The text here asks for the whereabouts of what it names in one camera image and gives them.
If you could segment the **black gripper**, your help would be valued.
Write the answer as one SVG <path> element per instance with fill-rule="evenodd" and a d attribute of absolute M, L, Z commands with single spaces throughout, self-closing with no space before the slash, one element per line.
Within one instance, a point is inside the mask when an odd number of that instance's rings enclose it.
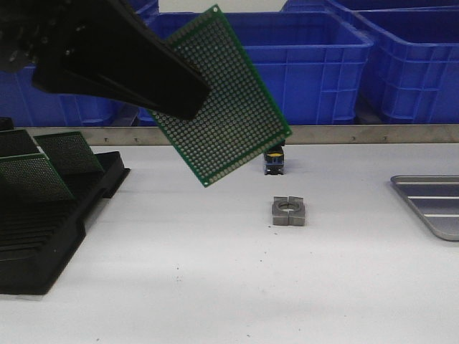
<path fill-rule="evenodd" d="M 2 1 L 1 71 L 36 64 L 43 92 L 104 97 L 181 120 L 210 87 L 127 1 Z"/>

